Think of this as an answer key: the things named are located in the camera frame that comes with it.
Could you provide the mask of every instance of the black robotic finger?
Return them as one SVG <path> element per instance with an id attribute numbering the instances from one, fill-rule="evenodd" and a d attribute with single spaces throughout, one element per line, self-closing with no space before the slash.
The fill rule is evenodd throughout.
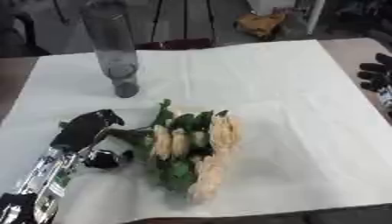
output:
<path id="1" fill-rule="evenodd" d="M 372 73 L 372 72 L 365 72 L 365 71 L 360 71 L 358 72 L 358 78 L 370 81 L 374 79 L 375 77 L 382 77 L 382 73 Z"/>
<path id="2" fill-rule="evenodd" d="M 387 78 L 382 75 L 373 76 L 369 81 L 364 81 L 360 87 L 368 91 L 377 92 L 379 89 L 388 85 Z"/>
<path id="3" fill-rule="evenodd" d="M 377 88 L 372 85 L 369 81 L 364 81 L 360 83 L 360 87 L 371 92 L 377 92 Z"/>
<path id="4" fill-rule="evenodd" d="M 133 151 L 127 150 L 121 156 L 117 156 L 110 150 L 95 150 L 84 161 L 86 167 L 99 169 L 113 169 L 121 164 L 128 163 L 133 159 Z"/>
<path id="5" fill-rule="evenodd" d="M 377 53 L 375 59 L 381 64 L 385 65 L 387 69 L 392 69 L 392 57 L 389 57 L 383 53 Z"/>
<path id="6" fill-rule="evenodd" d="M 360 69 L 380 74 L 385 74 L 388 71 L 388 69 L 384 65 L 375 63 L 362 63 L 360 64 Z"/>
<path id="7" fill-rule="evenodd" d="M 118 156 L 109 150 L 93 151 L 84 161 L 86 167 L 94 167 L 100 169 L 112 169 L 118 167 Z"/>
<path id="8" fill-rule="evenodd" d="M 111 109 L 80 115 L 62 124 L 64 129 L 54 138 L 51 146 L 63 151 L 80 151 L 88 147 L 98 133 L 114 123 L 124 125 L 124 120 Z"/>

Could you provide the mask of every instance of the bouquet of roses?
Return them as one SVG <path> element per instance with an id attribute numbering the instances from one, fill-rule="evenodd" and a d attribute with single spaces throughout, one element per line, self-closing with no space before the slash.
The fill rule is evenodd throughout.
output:
<path id="1" fill-rule="evenodd" d="M 240 140 L 239 123 L 229 111 L 183 114 L 172 109 L 170 100 L 160 103 L 150 126 L 109 134 L 131 144 L 136 159 L 161 186 L 193 201 L 214 196 Z"/>

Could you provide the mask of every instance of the green leaf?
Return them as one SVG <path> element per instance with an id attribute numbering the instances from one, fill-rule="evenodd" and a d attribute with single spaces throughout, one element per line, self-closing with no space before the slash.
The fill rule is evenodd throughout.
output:
<path id="1" fill-rule="evenodd" d="M 218 114 L 216 114 L 217 116 L 226 116 L 228 114 L 228 110 L 223 110 L 221 112 L 219 112 Z"/>
<path id="2" fill-rule="evenodd" d="M 181 115 L 174 119 L 174 121 L 171 123 L 170 129 L 183 129 L 185 132 L 189 133 L 192 131 L 193 119 L 194 115 L 192 114 Z"/>
<path id="3" fill-rule="evenodd" d="M 172 102 L 168 99 L 164 99 L 164 101 L 159 104 L 161 105 L 161 108 L 154 122 L 151 124 L 151 127 L 154 127 L 155 125 L 165 126 L 166 120 L 173 118 L 173 113 L 168 110 Z"/>
<path id="4" fill-rule="evenodd" d="M 200 131 L 200 130 L 208 130 L 211 124 L 211 118 L 214 115 L 214 111 L 201 112 L 198 114 L 193 120 L 192 130 Z"/>
<path id="5" fill-rule="evenodd" d="M 171 175 L 180 178 L 186 175 L 189 170 L 189 164 L 183 161 L 174 162 L 171 167 Z"/>

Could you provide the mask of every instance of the robotic arm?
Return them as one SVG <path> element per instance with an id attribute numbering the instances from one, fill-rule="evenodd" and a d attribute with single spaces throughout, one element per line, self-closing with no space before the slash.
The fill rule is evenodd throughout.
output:
<path id="1" fill-rule="evenodd" d="M 106 137 L 109 126 L 114 123 L 124 125 L 123 119 L 110 109 L 80 115 L 69 123 L 62 123 L 64 129 L 17 190 L 0 198 L 0 223 L 51 223 L 70 174 L 79 164 L 95 166 L 95 159 L 99 158 L 105 161 L 105 165 L 99 168 L 115 167 L 116 157 L 109 151 L 92 152 L 94 145 Z"/>

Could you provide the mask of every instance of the table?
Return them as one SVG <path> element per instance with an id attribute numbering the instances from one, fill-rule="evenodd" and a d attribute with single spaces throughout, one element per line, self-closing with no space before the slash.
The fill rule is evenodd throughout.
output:
<path id="1" fill-rule="evenodd" d="M 331 54 L 357 86 L 360 83 L 360 79 L 356 77 L 358 65 L 363 62 L 375 61 L 376 53 L 389 53 L 385 47 L 370 38 L 321 40 L 319 43 Z M 0 88 L 0 121 L 10 111 L 38 59 L 0 59 L 0 79 L 2 83 Z M 365 90 L 362 90 L 362 93 L 382 113 L 382 107 L 377 96 Z"/>

